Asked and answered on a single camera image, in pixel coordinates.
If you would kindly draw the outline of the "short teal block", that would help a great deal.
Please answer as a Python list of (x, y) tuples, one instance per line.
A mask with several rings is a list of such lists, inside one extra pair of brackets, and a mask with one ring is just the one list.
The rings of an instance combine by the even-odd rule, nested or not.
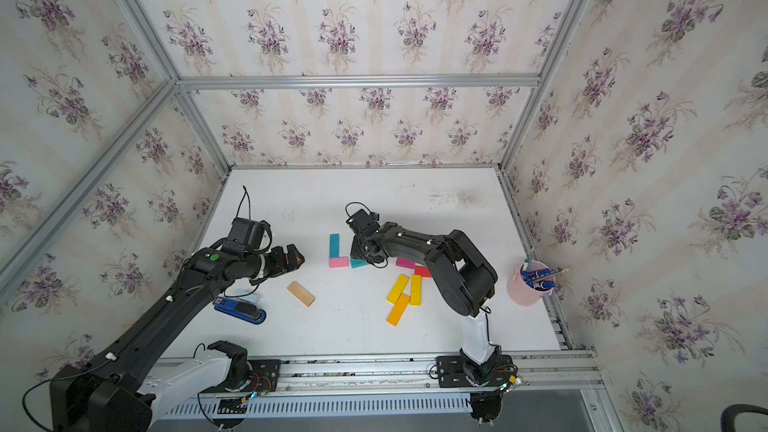
[(363, 260), (358, 260), (358, 259), (351, 258), (350, 259), (350, 265), (351, 265), (352, 268), (360, 268), (360, 267), (367, 266), (368, 263), (366, 261), (363, 261)]

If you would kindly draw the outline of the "pink block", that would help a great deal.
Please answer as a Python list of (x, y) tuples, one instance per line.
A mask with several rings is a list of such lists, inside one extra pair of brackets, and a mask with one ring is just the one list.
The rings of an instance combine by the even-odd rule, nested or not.
[(347, 268), (350, 265), (348, 257), (334, 257), (329, 259), (329, 267), (332, 269)]

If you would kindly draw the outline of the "natural wood block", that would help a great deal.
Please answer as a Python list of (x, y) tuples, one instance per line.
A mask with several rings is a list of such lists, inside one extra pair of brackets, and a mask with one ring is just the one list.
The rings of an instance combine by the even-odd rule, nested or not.
[(287, 290), (305, 307), (311, 307), (316, 300), (315, 296), (298, 282), (292, 282)]

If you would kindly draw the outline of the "long teal block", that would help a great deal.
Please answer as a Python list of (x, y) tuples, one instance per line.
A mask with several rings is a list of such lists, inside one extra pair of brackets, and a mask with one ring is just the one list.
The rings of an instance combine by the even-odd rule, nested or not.
[(329, 236), (329, 258), (335, 259), (340, 257), (340, 236), (337, 233)]

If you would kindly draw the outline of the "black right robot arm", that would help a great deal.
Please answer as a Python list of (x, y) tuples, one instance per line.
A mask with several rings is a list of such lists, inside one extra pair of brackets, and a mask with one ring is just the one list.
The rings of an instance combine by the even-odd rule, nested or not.
[(459, 356), (466, 376), (474, 385), (486, 383), (502, 358), (501, 347), (490, 338), (487, 307), (498, 281), (495, 269), (460, 230), (429, 235), (378, 219), (363, 208), (348, 216), (351, 257), (376, 266), (394, 258), (426, 267), (444, 302), (464, 318)]

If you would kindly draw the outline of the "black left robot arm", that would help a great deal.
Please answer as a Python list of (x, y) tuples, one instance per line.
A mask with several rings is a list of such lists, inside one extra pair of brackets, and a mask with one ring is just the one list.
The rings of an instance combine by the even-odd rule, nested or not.
[(253, 369), (245, 348), (219, 340), (157, 379), (157, 360), (205, 307), (238, 279), (258, 285), (299, 269), (297, 247), (263, 245), (267, 223), (236, 218), (229, 234), (185, 260), (175, 282), (126, 332), (82, 367), (49, 383), (55, 431), (146, 431), (168, 411), (211, 387), (241, 392)]

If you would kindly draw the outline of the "magenta block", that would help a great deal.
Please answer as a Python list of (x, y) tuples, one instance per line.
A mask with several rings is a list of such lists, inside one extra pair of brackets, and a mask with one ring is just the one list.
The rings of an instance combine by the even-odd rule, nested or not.
[(410, 260), (404, 259), (404, 258), (397, 258), (396, 259), (396, 266), (405, 268), (405, 269), (415, 269), (416, 264)]

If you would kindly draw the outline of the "yellow block left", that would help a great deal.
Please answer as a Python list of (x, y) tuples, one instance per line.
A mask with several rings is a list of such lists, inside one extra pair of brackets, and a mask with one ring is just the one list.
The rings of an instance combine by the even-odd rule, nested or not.
[(398, 278), (396, 279), (394, 285), (392, 286), (386, 298), (386, 300), (390, 304), (395, 305), (397, 303), (397, 301), (400, 299), (401, 295), (403, 294), (409, 280), (410, 280), (409, 276), (406, 276), (403, 274), (398, 276)]

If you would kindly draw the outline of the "yellow block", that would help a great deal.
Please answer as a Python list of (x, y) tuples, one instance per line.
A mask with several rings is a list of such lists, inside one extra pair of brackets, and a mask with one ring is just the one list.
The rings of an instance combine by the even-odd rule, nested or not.
[(409, 276), (406, 276), (403, 274), (398, 276), (398, 278), (396, 279), (394, 285), (392, 286), (386, 298), (386, 300), (390, 304), (395, 305), (397, 303), (397, 301), (400, 299), (401, 295), (403, 294), (409, 280), (410, 280)]
[(411, 277), (410, 285), (410, 305), (413, 307), (419, 307), (422, 300), (422, 277), (420, 275), (413, 275)]

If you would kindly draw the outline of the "blue stapler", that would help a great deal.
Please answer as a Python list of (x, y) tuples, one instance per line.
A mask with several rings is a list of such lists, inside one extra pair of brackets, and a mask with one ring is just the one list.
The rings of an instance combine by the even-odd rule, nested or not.
[(262, 324), (267, 317), (266, 312), (257, 305), (237, 298), (217, 297), (213, 307), (217, 312), (253, 325)]

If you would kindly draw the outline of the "yellow block right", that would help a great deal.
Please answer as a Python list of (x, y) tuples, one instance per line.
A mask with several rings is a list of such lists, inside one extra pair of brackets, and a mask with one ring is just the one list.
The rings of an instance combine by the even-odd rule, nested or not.
[(413, 307), (419, 307), (422, 300), (422, 277), (420, 275), (413, 275), (411, 277), (410, 285), (410, 305)]

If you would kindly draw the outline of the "red block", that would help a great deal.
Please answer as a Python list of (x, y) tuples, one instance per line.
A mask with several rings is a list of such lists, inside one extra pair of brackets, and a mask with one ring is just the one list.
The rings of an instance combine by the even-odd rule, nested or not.
[(423, 266), (416, 266), (414, 268), (413, 274), (417, 275), (417, 276), (421, 276), (423, 278), (431, 278), (432, 277), (429, 269), (427, 267), (423, 267)]

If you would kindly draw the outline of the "amber orange block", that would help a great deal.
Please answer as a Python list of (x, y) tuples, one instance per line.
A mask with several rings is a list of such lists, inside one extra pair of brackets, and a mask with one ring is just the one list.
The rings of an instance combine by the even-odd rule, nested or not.
[(395, 304), (394, 304), (390, 314), (388, 315), (388, 317), (386, 319), (386, 322), (389, 325), (391, 325), (393, 327), (396, 327), (398, 325), (398, 323), (400, 322), (400, 320), (401, 320), (405, 310), (409, 306), (409, 304), (410, 304), (410, 297), (408, 295), (406, 295), (406, 294), (401, 294), (397, 298), (397, 300), (396, 300), (396, 302), (395, 302)]

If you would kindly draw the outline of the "pink pen cup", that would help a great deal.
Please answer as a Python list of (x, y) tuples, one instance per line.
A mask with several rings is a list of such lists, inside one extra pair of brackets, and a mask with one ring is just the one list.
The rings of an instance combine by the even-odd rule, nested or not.
[(568, 268), (551, 268), (526, 257), (507, 283), (507, 294), (519, 306), (533, 306), (541, 299), (551, 297), (556, 291), (558, 279), (568, 271)]

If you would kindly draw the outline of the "black chair edge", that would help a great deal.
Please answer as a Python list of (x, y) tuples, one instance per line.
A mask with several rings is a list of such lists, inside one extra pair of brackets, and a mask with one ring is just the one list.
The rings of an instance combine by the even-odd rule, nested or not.
[(752, 404), (727, 406), (720, 415), (722, 432), (767, 432), (767, 408)]

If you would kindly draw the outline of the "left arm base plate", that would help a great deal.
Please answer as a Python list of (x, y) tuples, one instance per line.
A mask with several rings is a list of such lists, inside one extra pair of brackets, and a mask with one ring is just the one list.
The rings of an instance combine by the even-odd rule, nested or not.
[(216, 392), (264, 394), (275, 392), (282, 362), (274, 359), (234, 360)]

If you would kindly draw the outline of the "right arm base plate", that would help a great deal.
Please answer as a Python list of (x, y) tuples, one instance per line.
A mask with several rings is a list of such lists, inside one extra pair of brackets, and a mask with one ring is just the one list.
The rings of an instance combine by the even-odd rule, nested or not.
[(468, 358), (438, 356), (434, 372), (440, 388), (498, 388), (517, 382), (518, 367), (510, 355), (491, 357), (486, 363), (477, 365)]

